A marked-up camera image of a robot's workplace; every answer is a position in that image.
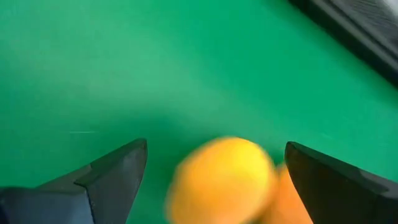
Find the yellow fruit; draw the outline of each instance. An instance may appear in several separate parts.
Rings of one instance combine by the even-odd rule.
[[[266,210],[262,223],[312,224],[285,164],[280,168],[276,196]]]
[[[166,213],[173,224],[241,224],[269,201],[276,184],[270,157],[240,138],[214,140],[175,171]]]

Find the green table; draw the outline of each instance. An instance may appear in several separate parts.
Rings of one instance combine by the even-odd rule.
[[[289,140],[398,180],[398,91],[285,0],[2,0],[0,185],[149,142],[129,223],[217,136]]]

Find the lemon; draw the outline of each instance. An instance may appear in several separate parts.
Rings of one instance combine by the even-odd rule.
[[[193,151],[177,167],[166,199],[173,224],[241,224],[269,204],[275,167],[260,146],[222,138]]]

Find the black object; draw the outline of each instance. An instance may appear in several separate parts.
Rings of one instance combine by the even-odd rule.
[[[397,0],[289,0],[398,85]]]
[[[314,224],[397,224],[398,184],[288,142],[285,161]]]
[[[0,189],[0,224],[124,224],[147,161],[137,139],[36,189]]]

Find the yellow ball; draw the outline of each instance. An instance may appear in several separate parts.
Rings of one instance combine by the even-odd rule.
[[[285,164],[280,168],[275,199],[266,210],[262,223],[312,224]]]
[[[240,224],[271,201],[275,167],[260,146],[217,139],[192,152],[176,169],[166,200],[173,224]]]

